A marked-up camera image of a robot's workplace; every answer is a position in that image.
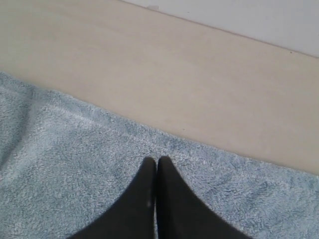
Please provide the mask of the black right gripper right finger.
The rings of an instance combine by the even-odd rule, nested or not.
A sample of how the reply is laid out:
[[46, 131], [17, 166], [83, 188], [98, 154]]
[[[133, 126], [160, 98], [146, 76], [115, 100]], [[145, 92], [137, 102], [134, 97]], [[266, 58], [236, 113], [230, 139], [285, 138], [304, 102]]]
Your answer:
[[190, 189], [168, 156], [158, 161], [156, 214], [160, 239], [245, 239]]

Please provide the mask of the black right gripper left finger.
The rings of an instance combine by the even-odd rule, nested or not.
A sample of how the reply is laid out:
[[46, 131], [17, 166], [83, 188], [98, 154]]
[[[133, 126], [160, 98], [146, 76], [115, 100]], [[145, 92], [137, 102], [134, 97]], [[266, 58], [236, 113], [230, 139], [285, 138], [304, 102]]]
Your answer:
[[71, 239], [153, 239], [156, 162], [146, 157], [135, 177], [99, 218]]

